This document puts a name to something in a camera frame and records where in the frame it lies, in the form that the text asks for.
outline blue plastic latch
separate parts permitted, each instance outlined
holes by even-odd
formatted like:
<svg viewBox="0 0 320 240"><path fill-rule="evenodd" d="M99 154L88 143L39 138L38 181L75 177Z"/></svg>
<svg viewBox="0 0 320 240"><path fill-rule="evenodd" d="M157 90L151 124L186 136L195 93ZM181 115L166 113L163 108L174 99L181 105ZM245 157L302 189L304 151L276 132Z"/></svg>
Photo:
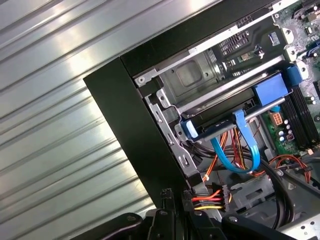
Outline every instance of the blue plastic latch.
<svg viewBox="0 0 320 240"><path fill-rule="evenodd" d="M258 145L257 145L257 142L256 142L254 136L252 135L251 131L248 128L247 122L245 120L244 111L242 109L237 110L233 113L233 115L235 116L235 123L236 123L237 127L239 128L244 140L246 141L246 143L250 149L251 156L252 156L252 167L250 169L241 169L241 168L233 166L231 164L231 162L228 160L228 158L226 157L223 149L221 148L221 146L219 144L218 139L213 138L211 140L211 144L212 144L217 156L219 157L220 161L228 170L235 172L235 173L238 173L238 174L250 173L250 172L256 170L260 165L260 153L259 153Z"/></svg>
<svg viewBox="0 0 320 240"><path fill-rule="evenodd" d="M265 106L288 94L288 90L281 73L254 86L254 90L261 106Z"/></svg>
<svg viewBox="0 0 320 240"><path fill-rule="evenodd" d="M270 109L270 111L273 113L279 113L280 110L281 110L281 107L279 105L274 106L273 108Z"/></svg>
<svg viewBox="0 0 320 240"><path fill-rule="evenodd" d="M285 70L285 73L287 78L286 82L290 87L298 86L300 83L302 83L303 79L297 66L288 67Z"/></svg>
<svg viewBox="0 0 320 240"><path fill-rule="evenodd" d="M191 120L181 122L181 127L188 139L195 139L199 136Z"/></svg>

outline orange wire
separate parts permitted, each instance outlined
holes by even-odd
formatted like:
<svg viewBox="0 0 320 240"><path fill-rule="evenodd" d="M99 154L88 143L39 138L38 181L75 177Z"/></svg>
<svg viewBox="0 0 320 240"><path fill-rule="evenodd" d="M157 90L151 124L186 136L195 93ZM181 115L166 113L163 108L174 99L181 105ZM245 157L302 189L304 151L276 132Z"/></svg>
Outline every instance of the orange wire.
<svg viewBox="0 0 320 240"><path fill-rule="evenodd" d="M228 139L228 132L224 132L221 135L220 138L220 145L222 145L223 150L225 150L226 147L226 143L227 143L227 139ZM207 181L208 180L208 176L211 174L212 169L214 169L216 163L218 161L218 155L215 155L214 159L212 160L212 163L210 164L208 170L206 171L206 174L204 175L204 177L202 178L203 181Z"/></svg>
<svg viewBox="0 0 320 240"><path fill-rule="evenodd" d="M296 162L298 162L300 164L300 166L304 169L307 167L306 164L304 164L303 162L301 162L297 157L293 156L293 155L288 155L288 154L283 154L283 155L279 155L279 156L276 156L274 157L273 159L271 159L271 161L269 162L269 164L271 165L272 163L274 163L277 159L280 159L279 162L276 164L276 168L279 168L280 167L280 164L285 160L285 159L291 159L291 160L294 160ZM258 176L261 176L262 174L264 174L265 171L261 171L261 172L256 172L256 173L253 173L252 175L255 176L255 177L258 177ZM305 176L305 180L307 183L310 182L311 180L311 173L310 172L306 172L304 174Z"/></svg>
<svg viewBox="0 0 320 240"><path fill-rule="evenodd" d="M306 164L304 164L303 162L301 162L301 161L300 161L297 157L295 157L295 156L285 155L285 158L291 159L291 160L294 160L294 161L298 162L299 165L301 166L301 168L303 168L303 169L306 168L306 167L308 167ZM276 168L279 168L279 167L280 167L280 164L285 160L285 158L283 158L283 159L281 159L281 160L278 161L278 163L276 164ZM310 174L310 172L309 172L309 171L308 171L308 172L305 172L305 173L304 173L304 177L305 177L305 181L306 181L307 183L309 183L310 180L311 180L311 174Z"/></svg>
<svg viewBox="0 0 320 240"><path fill-rule="evenodd" d="M194 197L194 198L192 198L192 202L199 201L199 200L211 200L211 199L213 199L215 196L217 196L220 192L221 192L221 190L219 189L218 191L216 191L214 194L212 194L212 195L210 195L210 196L198 196L198 197Z"/></svg>

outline motherboard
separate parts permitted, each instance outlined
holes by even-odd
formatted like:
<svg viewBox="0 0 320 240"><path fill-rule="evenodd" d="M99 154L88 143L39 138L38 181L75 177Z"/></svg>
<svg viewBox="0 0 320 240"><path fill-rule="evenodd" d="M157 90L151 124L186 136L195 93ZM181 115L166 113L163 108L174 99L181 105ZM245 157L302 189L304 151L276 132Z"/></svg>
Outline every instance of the motherboard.
<svg viewBox="0 0 320 240"><path fill-rule="evenodd" d="M303 82L277 113L263 115L279 154L303 155L317 147L320 134L320 2L297 2L273 15L274 24L292 31Z"/></svg>

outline yellow wire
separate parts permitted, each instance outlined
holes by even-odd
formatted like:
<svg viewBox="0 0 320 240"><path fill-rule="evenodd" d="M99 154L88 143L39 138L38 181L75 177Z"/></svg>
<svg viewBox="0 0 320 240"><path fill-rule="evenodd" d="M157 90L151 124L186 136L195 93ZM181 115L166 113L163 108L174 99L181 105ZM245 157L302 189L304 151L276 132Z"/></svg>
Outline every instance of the yellow wire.
<svg viewBox="0 0 320 240"><path fill-rule="evenodd" d="M199 206L196 207L194 210L205 210L205 209L223 209L222 206Z"/></svg>

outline capacitor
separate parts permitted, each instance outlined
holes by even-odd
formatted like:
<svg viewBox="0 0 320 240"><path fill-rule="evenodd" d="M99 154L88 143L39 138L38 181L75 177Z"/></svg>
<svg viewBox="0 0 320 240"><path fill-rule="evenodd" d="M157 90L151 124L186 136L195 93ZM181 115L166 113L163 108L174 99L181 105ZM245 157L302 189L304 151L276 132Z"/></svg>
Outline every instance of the capacitor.
<svg viewBox="0 0 320 240"><path fill-rule="evenodd" d="M307 103L307 104L309 104L309 105L316 105L316 103L317 103L317 102L316 102L316 101L311 101L311 100L310 100L310 101L306 101L306 103Z"/></svg>
<svg viewBox="0 0 320 240"><path fill-rule="evenodd" d="M314 101L314 100L316 100L316 98L314 96L305 96L304 99L306 101Z"/></svg>
<svg viewBox="0 0 320 240"><path fill-rule="evenodd" d="M312 34L312 29L311 29L311 27L306 27L306 28L305 28L305 31L306 31L306 33L307 33L308 35Z"/></svg>
<svg viewBox="0 0 320 240"><path fill-rule="evenodd" d="M314 121L317 123L320 123L320 115L315 115L314 116Z"/></svg>
<svg viewBox="0 0 320 240"><path fill-rule="evenodd" d="M283 136L283 135L285 134L285 132L282 131L282 130L278 130L278 131L276 132L276 134L281 137L281 136Z"/></svg>

